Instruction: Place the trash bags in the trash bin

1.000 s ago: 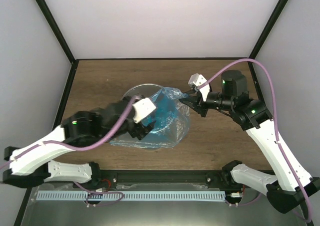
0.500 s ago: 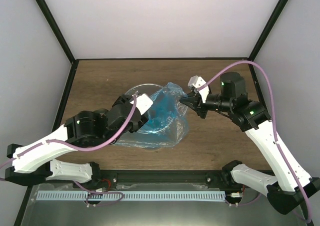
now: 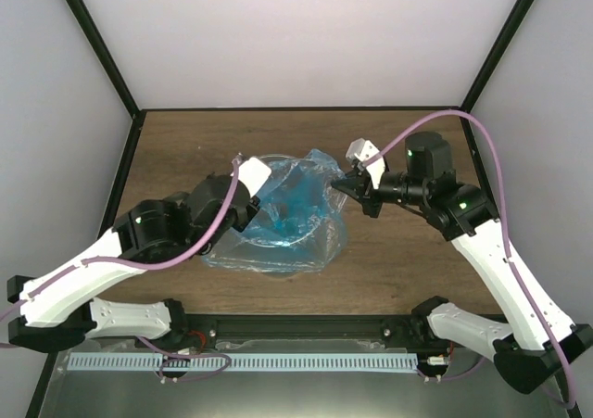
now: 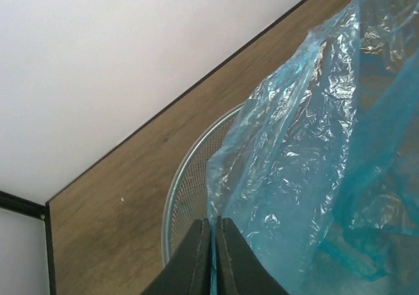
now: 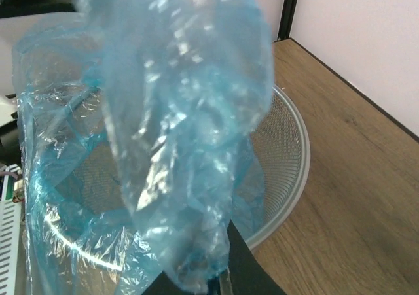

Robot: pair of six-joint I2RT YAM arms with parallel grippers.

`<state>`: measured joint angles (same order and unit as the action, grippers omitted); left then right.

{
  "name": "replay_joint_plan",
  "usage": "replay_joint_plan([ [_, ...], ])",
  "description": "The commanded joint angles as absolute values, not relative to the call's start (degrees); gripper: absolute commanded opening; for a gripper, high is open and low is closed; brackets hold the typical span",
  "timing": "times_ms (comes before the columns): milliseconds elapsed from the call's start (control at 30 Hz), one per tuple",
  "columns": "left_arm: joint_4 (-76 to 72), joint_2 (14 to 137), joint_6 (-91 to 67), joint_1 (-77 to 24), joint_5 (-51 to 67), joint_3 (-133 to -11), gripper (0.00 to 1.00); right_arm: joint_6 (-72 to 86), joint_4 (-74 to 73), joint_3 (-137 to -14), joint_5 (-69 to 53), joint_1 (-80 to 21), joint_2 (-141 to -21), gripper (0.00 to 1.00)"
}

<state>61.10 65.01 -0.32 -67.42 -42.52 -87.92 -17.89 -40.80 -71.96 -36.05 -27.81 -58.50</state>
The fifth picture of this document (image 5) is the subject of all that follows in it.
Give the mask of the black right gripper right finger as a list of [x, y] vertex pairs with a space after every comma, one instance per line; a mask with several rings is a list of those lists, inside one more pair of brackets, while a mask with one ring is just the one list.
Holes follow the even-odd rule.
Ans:
[[256, 261], [237, 228], [228, 225], [228, 268], [219, 276], [219, 293], [233, 295], [286, 295]]

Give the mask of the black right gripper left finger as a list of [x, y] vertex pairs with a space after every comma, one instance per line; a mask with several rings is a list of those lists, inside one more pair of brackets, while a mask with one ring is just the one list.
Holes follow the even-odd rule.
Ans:
[[149, 286], [149, 295], [182, 295], [183, 291], [178, 288], [170, 278], [162, 272]]

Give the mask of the blue translucent plastic trash bag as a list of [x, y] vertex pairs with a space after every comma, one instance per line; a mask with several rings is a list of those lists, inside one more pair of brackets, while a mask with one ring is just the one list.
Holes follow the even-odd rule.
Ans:
[[256, 0], [72, 0], [135, 233], [181, 290], [228, 266], [240, 150], [270, 108], [271, 35]]

